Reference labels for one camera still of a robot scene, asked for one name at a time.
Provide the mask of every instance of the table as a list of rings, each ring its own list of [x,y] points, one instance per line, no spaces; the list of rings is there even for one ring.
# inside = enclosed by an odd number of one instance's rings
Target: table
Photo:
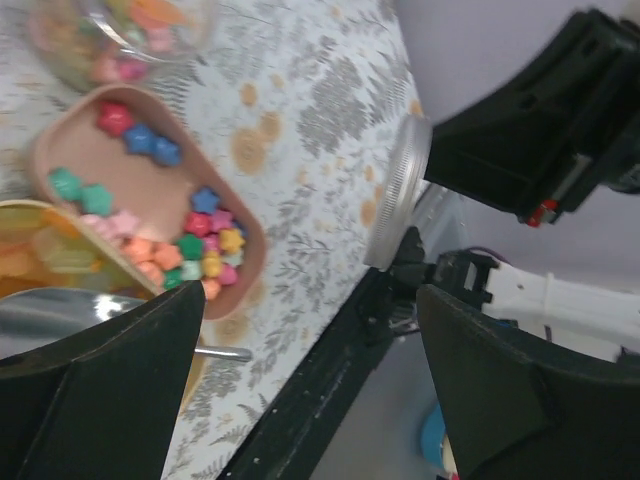
[[[0,199],[26,197],[23,147],[79,98],[37,60],[25,7],[0,14]],[[178,418],[164,480],[213,479],[365,271],[362,258],[401,118],[419,113],[393,0],[221,3],[211,47],[152,88],[268,235],[239,313],[203,324],[208,361]]]

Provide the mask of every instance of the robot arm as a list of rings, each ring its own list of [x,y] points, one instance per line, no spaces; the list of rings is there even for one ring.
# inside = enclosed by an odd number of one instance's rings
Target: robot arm
[[[434,128],[425,179],[530,226],[600,184],[640,193],[640,29],[574,14],[514,79]]]
[[[536,275],[469,251],[440,256],[431,282],[496,320],[607,340],[640,352],[640,295]]]

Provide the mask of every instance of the clear plastic container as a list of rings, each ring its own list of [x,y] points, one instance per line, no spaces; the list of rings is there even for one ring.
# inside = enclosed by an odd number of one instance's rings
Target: clear plastic container
[[[154,296],[148,280],[75,217],[33,200],[0,202],[0,298],[40,287]]]
[[[215,0],[33,0],[28,28],[54,74],[88,91],[183,65],[210,40],[217,12]]]

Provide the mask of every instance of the blue object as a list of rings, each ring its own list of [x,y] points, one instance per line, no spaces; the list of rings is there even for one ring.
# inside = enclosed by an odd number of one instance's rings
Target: blue object
[[[433,412],[427,417],[420,435],[420,448],[422,455],[434,467],[444,470],[442,463],[442,442],[446,434],[444,417],[440,404],[436,405]]]
[[[233,228],[237,228],[238,230],[240,230],[242,238],[247,238],[247,229],[240,225],[238,222],[233,222]]]
[[[164,167],[175,167],[182,161],[180,147],[164,137],[156,137],[153,159]]]
[[[213,212],[218,208],[218,203],[220,203],[220,197],[208,187],[202,187],[191,195],[191,205],[194,212],[213,215]]]
[[[146,125],[138,123],[124,132],[122,138],[132,155],[151,155],[154,152],[156,135]]]

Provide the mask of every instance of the teal star bead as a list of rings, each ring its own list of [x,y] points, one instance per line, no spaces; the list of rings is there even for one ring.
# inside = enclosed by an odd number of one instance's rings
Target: teal star bead
[[[222,261],[227,265],[231,265],[233,268],[238,268],[244,261],[244,251],[238,250],[238,252],[233,255],[224,255]]]
[[[80,201],[84,213],[92,213],[101,217],[108,217],[111,214],[113,195],[99,183],[84,187]]]
[[[192,233],[187,233],[180,238],[176,245],[178,245],[185,260],[200,260],[202,258],[204,242]]]
[[[187,260],[182,264],[182,280],[200,280],[202,278],[202,269],[200,262],[196,260]]]
[[[64,167],[56,168],[49,174],[49,183],[58,196],[67,202],[80,200],[82,181]]]

